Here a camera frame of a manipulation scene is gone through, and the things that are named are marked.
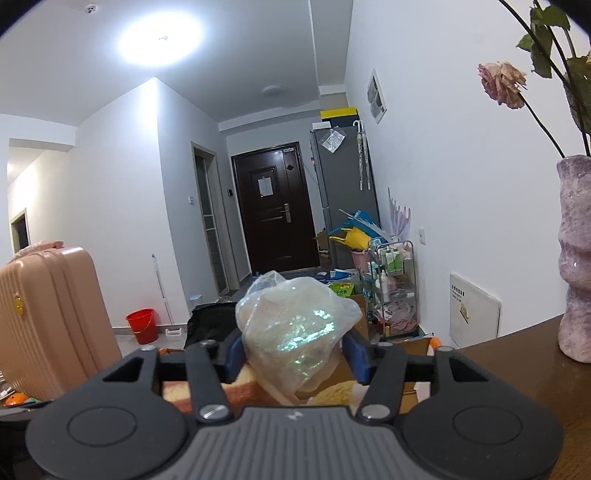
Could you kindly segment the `orange cardboard box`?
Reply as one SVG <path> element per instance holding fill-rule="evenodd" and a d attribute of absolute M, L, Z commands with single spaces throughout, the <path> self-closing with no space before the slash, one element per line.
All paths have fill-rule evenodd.
<path fill-rule="evenodd" d="M 405 384 L 432 379 L 436 363 L 433 356 L 410 355 L 394 344 L 372 345 L 355 328 L 342 338 L 339 358 L 346 359 L 356 382 L 369 386 L 356 416 L 374 424 L 398 415 Z M 242 332 L 238 329 L 218 345 L 214 356 L 198 345 L 184 352 L 156 356 L 148 385 L 161 396 L 164 381 L 187 381 L 193 402 L 190 414 L 200 423 L 224 423 L 230 420 L 231 410 L 223 392 L 219 393 L 221 399 L 209 402 L 207 393 L 199 392 L 198 386 L 207 389 L 207 384 L 219 387 L 221 383 L 232 383 L 245 361 Z"/>

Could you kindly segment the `clear plastic bag of stuffing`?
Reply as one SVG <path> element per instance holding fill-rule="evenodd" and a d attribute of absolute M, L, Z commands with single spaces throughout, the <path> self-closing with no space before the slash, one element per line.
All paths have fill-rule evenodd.
<path fill-rule="evenodd" d="M 363 318 L 356 301 L 304 276 L 260 275 L 235 307 L 246 360 L 283 405 L 300 402 L 339 364 L 342 338 Z"/>

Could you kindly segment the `white yellow plush toy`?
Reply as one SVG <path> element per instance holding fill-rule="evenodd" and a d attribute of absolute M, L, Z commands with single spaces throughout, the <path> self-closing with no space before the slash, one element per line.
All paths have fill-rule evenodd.
<path fill-rule="evenodd" d="M 308 399 L 308 406 L 348 406 L 353 411 L 362 403 L 368 389 L 356 381 L 341 382 Z"/>

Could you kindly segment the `white folded umbrella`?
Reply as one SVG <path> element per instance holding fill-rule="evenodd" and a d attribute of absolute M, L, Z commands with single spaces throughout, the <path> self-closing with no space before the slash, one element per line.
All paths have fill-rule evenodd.
<path fill-rule="evenodd" d="M 353 125 L 356 127 L 356 148 L 358 148 L 359 156 L 360 191 L 371 191 L 372 180 L 370 179 L 370 156 L 367 136 L 361 120 L 355 120 Z"/>

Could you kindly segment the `pink hard-shell suitcase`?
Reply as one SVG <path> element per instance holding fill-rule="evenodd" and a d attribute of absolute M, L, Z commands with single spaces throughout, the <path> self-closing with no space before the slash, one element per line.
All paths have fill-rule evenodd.
<path fill-rule="evenodd" d="M 16 391 L 54 400 L 120 359 L 87 251 L 29 251 L 1 268 L 1 372 Z"/>

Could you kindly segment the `white wall panel box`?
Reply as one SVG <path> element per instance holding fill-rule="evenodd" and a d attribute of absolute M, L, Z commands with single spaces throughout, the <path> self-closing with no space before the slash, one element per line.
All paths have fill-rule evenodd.
<path fill-rule="evenodd" d="M 370 81 L 367 89 L 367 99 L 370 105 L 370 114 L 372 114 L 372 117 L 374 118 L 376 123 L 380 124 L 384 115 L 388 111 L 388 108 L 384 101 L 380 81 L 376 70 L 373 70 L 372 75 L 370 75 Z"/>

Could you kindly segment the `red plastic bucket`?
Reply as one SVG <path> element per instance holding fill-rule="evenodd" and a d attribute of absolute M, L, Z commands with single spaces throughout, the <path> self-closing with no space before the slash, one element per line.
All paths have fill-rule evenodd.
<path fill-rule="evenodd" d="M 138 344 L 146 345 L 158 339 L 157 312 L 154 309 L 134 311 L 126 316 L 126 320 Z"/>

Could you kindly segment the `metal trolley with bottles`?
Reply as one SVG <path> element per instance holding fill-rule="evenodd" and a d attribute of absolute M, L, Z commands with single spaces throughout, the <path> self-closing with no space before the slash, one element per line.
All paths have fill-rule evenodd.
<path fill-rule="evenodd" d="M 411 241 L 369 243 L 370 303 L 378 330 L 386 340 L 417 336 L 418 289 Z"/>

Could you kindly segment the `orange fruit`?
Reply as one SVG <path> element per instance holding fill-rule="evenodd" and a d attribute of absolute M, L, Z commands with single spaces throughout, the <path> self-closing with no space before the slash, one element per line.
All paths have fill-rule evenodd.
<path fill-rule="evenodd" d="M 4 406 L 17 406 L 26 403 L 29 397 L 23 393 L 15 392 L 4 400 Z"/>

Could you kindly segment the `toast-shaped sponge cake block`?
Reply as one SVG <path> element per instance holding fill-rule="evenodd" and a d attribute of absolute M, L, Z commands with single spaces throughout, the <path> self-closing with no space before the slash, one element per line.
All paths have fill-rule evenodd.
<path fill-rule="evenodd" d="M 207 393 L 209 402 L 221 399 L 219 393 L 223 392 L 225 400 L 228 401 L 228 407 L 235 416 L 238 416 L 243 408 L 249 406 L 280 406 L 280 401 L 259 384 L 256 371 L 249 363 L 242 366 L 238 377 L 232 383 L 221 383 L 219 387 L 207 384 L 207 389 L 198 386 L 198 391 Z M 187 381 L 164 381 L 162 398 L 182 413 L 193 412 L 191 390 Z"/>

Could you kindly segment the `yellow box on refrigerator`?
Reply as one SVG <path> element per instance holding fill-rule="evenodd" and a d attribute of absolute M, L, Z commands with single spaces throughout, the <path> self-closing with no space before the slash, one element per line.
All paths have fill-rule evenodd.
<path fill-rule="evenodd" d="M 358 109 L 355 107 L 345 107 L 345 108 L 338 108 L 338 109 L 329 109 L 329 110 L 322 110 L 320 112 L 322 121 L 328 121 L 329 119 L 334 118 L 344 118 L 344 117 L 358 117 Z"/>

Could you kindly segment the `dark brown entrance door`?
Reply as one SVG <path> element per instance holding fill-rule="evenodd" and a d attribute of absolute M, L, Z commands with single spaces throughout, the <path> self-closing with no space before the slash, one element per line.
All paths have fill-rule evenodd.
<path fill-rule="evenodd" d="M 318 267 L 300 144 L 234 155 L 231 164 L 252 273 Z"/>

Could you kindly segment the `black bag on floor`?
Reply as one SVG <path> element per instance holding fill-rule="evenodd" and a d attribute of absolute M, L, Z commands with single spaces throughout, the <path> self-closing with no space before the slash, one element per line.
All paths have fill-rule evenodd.
<path fill-rule="evenodd" d="M 222 342 L 237 328 L 235 302 L 197 305 L 187 321 L 184 348 L 204 340 Z"/>

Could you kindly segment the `green snack bag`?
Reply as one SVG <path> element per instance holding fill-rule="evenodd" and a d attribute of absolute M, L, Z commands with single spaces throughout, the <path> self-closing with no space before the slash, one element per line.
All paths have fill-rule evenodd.
<path fill-rule="evenodd" d="M 329 284 L 329 288 L 341 298 L 349 298 L 355 292 L 355 284 L 352 282 L 333 282 Z"/>

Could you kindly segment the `purple feather decoration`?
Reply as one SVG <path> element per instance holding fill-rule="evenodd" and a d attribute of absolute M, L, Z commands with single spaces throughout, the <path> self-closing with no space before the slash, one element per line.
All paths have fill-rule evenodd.
<path fill-rule="evenodd" d="M 390 206 L 391 238 L 399 241 L 410 239 L 410 227 L 412 219 L 412 210 L 409 207 L 403 207 L 394 200 L 391 189 L 388 189 L 388 198 Z"/>

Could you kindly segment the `white board leaning on wall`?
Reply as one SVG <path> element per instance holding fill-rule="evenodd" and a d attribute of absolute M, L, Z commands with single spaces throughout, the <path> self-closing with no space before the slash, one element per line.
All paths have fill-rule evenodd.
<path fill-rule="evenodd" d="M 450 274 L 450 337 L 460 348 L 494 340 L 502 303 L 461 276 Z"/>

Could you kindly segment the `grey refrigerator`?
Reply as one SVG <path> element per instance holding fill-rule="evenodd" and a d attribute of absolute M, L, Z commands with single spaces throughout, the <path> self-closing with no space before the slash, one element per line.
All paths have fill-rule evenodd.
<path fill-rule="evenodd" d="M 381 225 L 372 162 L 372 190 L 360 191 L 359 156 L 356 127 L 334 127 L 310 132 L 311 152 L 317 172 L 325 229 L 329 232 L 346 220 L 340 210 L 355 214 L 365 210 Z"/>

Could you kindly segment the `dried pink rose bouquet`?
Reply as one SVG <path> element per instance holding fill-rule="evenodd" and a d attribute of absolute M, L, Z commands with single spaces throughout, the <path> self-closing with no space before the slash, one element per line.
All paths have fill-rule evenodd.
<path fill-rule="evenodd" d="M 534 1 L 529 18 L 524 19 L 509 2 L 501 5 L 523 28 L 524 35 L 516 48 L 529 54 L 531 72 L 543 79 L 556 77 L 566 96 L 567 105 L 579 131 L 584 153 L 590 153 L 590 54 L 578 54 L 571 35 L 573 21 L 560 6 L 549 1 L 542 5 Z M 498 105 L 511 110 L 527 109 L 561 157 L 564 151 L 524 96 L 526 73 L 505 62 L 490 62 L 478 66 L 485 93 Z"/>

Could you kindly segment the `pink textured vase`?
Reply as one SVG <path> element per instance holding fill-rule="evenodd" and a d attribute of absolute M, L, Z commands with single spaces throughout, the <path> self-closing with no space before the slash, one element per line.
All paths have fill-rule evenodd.
<path fill-rule="evenodd" d="M 564 158 L 557 163 L 560 179 L 561 247 L 559 272 L 568 284 L 566 309 L 558 332 L 561 351 L 590 362 L 590 158 Z"/>

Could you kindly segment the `blue yellow bag pile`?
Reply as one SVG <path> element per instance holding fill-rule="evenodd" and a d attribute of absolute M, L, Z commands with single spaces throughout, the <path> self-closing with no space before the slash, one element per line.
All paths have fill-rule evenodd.
<path fill-rule="evenodd" d="M 355 214 L 345 210 L 339 212 L 346 216 L 346 220 L 329 232 L 329 240 L 355 251 L 368 250 L 372 242 L 377 245 L 388 243 L 388 233 L 365 210 L 358 210 Z"/>

